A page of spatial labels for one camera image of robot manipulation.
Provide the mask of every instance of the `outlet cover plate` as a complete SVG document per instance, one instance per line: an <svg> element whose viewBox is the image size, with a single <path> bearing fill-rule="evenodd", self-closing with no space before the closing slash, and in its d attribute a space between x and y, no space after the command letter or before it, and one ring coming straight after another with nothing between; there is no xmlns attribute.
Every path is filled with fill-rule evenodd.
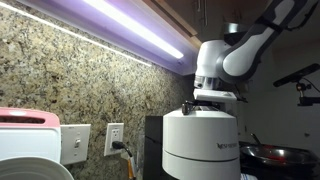
<svg viewBox="0 0 320 180"><path fill-rule="evenodd" d="M104 146L104 156L110 156L110 155L114 155L114 154L120 154L121 150L116 150L112 147L112 130L114 129L118 129L119 130L119 141L122 142L123 141L123 126L124 123L108 123L107 126L107 133L106 133L106 143Z"/></svg>
<svg viewBox="0 0 320 180"><path fill-rule="evenodd" d="M61 125L61 159L63 165L87 160L91 124Z"/></svg>

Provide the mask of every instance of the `white cylindrical base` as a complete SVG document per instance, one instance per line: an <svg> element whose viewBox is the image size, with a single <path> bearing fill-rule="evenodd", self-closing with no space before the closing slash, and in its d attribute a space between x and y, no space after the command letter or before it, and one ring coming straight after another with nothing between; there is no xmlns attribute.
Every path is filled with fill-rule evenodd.
<svg viewBox="0 0 320 180"><path fill-rule="evenodd" d="M180 158L162 151L163 169L180 180L240 179L239 158L226 162L206 162Z"/></svg>

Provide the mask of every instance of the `light switch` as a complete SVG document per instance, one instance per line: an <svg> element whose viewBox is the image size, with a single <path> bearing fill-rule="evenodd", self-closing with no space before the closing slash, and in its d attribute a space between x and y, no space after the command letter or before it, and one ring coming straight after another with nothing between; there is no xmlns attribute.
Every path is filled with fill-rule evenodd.
<svg viewBox="0 0 320 180"><path fill-rule="evenodd" d="M61 164L86 161L90 128L91 124L61 125Z"/></svg>

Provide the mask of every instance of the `under-cabinet light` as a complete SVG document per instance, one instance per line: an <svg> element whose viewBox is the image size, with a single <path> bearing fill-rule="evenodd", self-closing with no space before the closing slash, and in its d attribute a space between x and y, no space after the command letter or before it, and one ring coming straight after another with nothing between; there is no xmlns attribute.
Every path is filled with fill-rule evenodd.
<svg viewBox="0 0 320 180"><path fill-rule="evenodd" d="M117 21L122 26L136 33L143 39L149 41L150 43L164 50L168 54L174 56L175 58L180 59L183 57L183 54L180 51L178 51L176 48L174 48L173 46L171 46L170 44L162 40L160 37L155 35L146 27L142 26L135 20L131 19L129 16L125 15L121 11L117 10L116 8L108 4L106 1L104 0L83 0L83 1L89 4L90 6L94 7L98 11L102 12L103 14L107 15L108 17L112 18L113 20Z"/></svg>
<svg viewBox="0 0 320 180"><path fill-rule="evenodd" d="M143 65L146 65L146 66L148 66L148 67L151 67L151 64L150 64L150 63L143 62L143 61L141 61L141 60L139 60L139 59L136 59L136 58L134 58L134 57L131 57L131 56L129 56L129 55L127 55L127 54L124 54L124 53L122 53L122 52L120 52L120 51L117 51L117 50L114 50L114 49L112 49L112 48L109 48L108 46L105 46L105 45L103 45L103 44L101 44L101 43L98 43L98 42L93 41L93 40L91 40L91 39L88 39L88 38L86 38L86 37L84 37L84 36L81 36L81 35L79 35L79 34L76 34L76 33L72 32L72 31L69 31L69 30L67 30L67 29L64 29L64 28L62 28L62 27L60 27L60 26L57 26L57 25L55 25L55 24L53 24L53 23L51 23L51 22L48 22L48 21L43 20L43 19L41 19L41 18L38 18L38 17L36 17L36 16L34 16L34 15L31 15L31 14L29 14L29 13L26 13L26 12L24 12L24 11L21 11L21 10L19 10L19 9L17 9L17 8L15 8L15 7L12 7L12 6L8 5L8 4L5 4L5 3L3 3L3 2L0 2L0 7L9 9L9 10L14 11L14 12L16 12L16 13L19 13L19 14L21 14L21 15L23 15L23 16L29 17L29 18L31 18L31 19L33 19L33 20L36 20L36 21L38 21L38 22L40 22L40 23L42 23L42 24L45 24L45 25L48 25L48 26L50 26L50 27L52 27L52 28L58 29L58 30L60 30L60 31L66 33L66 34L69 34L69 35L71 35L71 36L73 36L73 37L79 38L79 39L81 39L81 40L83 40L83 41L86 41L86 42L89 42L89 43L94 44L94 45L96 45L96 46L99 46L99 47L101 47L101 48L103 48L103 49L107 49L107 50L109 50L109 51L112 51L112 52L114 52L115 54L119 54L119 55L121 55L121 56L124 56L124 57L127 58L127 59L136 61L136 62L141 63L141 64L143 64Z"/></svg>

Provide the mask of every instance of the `granite backsplash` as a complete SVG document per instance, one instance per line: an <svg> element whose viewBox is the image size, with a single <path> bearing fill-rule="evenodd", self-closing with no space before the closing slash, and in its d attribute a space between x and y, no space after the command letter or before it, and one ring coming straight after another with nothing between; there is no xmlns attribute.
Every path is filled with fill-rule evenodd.
<svg viewBox="0 0 320 180"><path fill-rule="evenodd" d="M0 1L120 50L18 2ZM125 161L103 156L107 124L125 123L124 142L136 152L145 116L164 115L192 98L190 78L129 60L4 8L0 19L0 106L49 111L61 124L92 125L88 160L67 166L76 180L127 179Z"/></svg>

